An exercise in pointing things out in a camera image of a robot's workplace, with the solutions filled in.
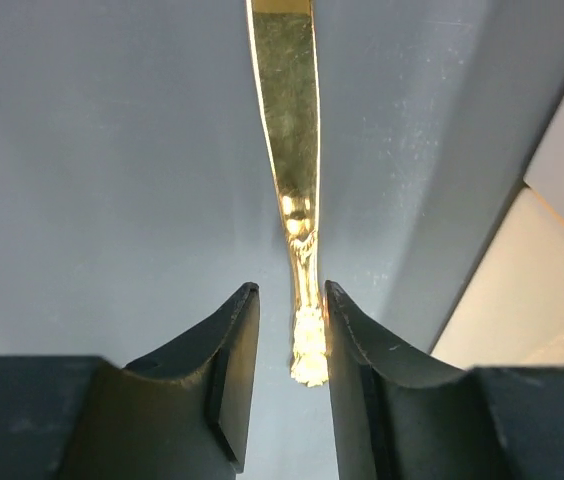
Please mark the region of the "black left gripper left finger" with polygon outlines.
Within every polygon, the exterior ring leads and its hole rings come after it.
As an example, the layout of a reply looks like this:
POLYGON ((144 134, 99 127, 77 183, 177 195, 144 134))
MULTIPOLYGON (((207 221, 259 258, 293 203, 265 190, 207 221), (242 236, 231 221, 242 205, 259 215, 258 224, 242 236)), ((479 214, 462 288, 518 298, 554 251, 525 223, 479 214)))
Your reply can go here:
POLYGON ((0 356, 0 479, 233 479, 245 464, 259 289, 118 367, 0 356))

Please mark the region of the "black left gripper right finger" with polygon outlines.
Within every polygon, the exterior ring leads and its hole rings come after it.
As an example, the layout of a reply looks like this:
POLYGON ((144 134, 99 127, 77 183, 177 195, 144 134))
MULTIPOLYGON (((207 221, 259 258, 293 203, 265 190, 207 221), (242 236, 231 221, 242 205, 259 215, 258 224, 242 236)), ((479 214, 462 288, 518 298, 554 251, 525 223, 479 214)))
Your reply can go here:
POLYGON ((325 285, 343 479, 564 479, 564 366, 461 370, 325 285))

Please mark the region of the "cream divided utensil box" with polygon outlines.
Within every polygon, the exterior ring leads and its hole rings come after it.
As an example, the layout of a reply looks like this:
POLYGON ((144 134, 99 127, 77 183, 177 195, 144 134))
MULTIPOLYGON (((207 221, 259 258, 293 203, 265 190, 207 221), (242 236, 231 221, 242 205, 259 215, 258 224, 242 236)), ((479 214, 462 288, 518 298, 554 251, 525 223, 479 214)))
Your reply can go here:
POLYGON ((564 365, 564 97, 433 355, 564 365))

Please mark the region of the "gold butter knife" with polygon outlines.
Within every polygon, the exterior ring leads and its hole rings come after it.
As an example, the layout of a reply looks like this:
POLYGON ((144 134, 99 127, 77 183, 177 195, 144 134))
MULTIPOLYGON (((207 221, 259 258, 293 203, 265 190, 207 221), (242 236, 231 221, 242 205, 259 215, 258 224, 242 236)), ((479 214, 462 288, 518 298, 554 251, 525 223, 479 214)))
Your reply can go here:
POLYGON ((318 281, 320 96, 313 4, 249 1, 256 92, 293 280, 290 375, 307 387, 328 380, 318 281))

